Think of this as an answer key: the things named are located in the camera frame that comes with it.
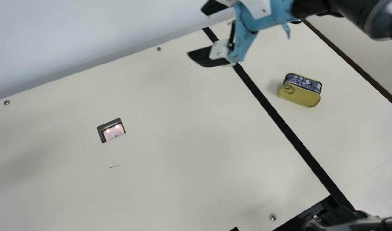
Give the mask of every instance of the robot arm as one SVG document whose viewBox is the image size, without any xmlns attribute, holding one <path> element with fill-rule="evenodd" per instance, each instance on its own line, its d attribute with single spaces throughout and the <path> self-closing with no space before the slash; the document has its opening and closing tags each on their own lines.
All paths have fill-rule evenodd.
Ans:
<svg viewBox="0 0 392 231">
<path fill-rule="evenodd" d="M 203 67 L 241 62 L 260 30 L 282 25 L 290 38 L 287 23 L 311 15 L 344 16 L 375 40 L 392 39 L 392 0 L 209 0 L 202 12 L 228 7 L 236 12 L 230 39 L 188 53 Z"/>
</svg>

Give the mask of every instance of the can lid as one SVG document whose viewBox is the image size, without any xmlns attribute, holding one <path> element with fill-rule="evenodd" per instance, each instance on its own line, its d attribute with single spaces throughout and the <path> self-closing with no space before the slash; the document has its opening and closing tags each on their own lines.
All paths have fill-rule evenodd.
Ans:
<svg viewBox="0 0 392 231">
<path fill-rule="evenodd" d="M 278 95 L 305 107 L 314 107 L 321 100 L 321 96 L 317 92 L 289 83 L 281 86 Z"/>
</svg>

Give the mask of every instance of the pull tab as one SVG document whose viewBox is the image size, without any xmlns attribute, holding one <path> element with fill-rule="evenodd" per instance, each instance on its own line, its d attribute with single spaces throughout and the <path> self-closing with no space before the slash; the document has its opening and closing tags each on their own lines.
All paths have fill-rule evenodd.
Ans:
<svg viewBox="0 0 392 231">
<path fill-rule="evenodd" d="M 287 39 L 290 39 L 290 27 L 287 23 L 284 23 L 283 25 L 281 25 L 281 27 L 283 28 L 284 31 L 286 31 L 287 33 Z"/>
<path fill-rule="evenodd" d="M 296 90 L 290 85 L 284 85 L 284 91 L 286 91 L 287 94 L 293 94 Z"/>
</svg>

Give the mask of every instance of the white table surface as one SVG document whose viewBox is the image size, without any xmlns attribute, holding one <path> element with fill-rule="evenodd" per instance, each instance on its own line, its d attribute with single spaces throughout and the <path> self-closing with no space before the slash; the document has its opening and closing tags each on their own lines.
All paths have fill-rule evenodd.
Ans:
<svg viewBox="0 0 392 231">
<path fill-rule="evenodd" d="M 187 57 L 210 44 L 199 31 L 0 100 L 0 231 L 270 231 L 327 197 L 233 69 Z M 118 117 L 127 133 L 101 143 Z"/>
<path fill-rule="evenodd" d="M 356 209 L 392 215 L 392 170 L 372 177 L 392 167 L 392 104 L 306 25 L 290 27 L 291 40 L 280 26 L 261 31 L 241 65 Z M 230 26 L 212 30 L 224 39 Z M 278 96 L 288 73 L 323 84 L 316 107 Z"/>
</svg>

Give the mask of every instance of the white wall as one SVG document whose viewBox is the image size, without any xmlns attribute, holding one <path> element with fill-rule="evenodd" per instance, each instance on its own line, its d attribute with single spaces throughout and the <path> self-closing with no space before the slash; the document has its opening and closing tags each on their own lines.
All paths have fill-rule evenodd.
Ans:
<svg viewBox="0 0 392 231">
<path fill-rule="evenodd" d="M 308 21 L 392 94 L 392 41 L 374 41 L 345 18 Z"/>
<path fill-rule="evenodd" d="M 204 3 L 0 1 L 0 98 L 213 25 Z"/>
</svg>

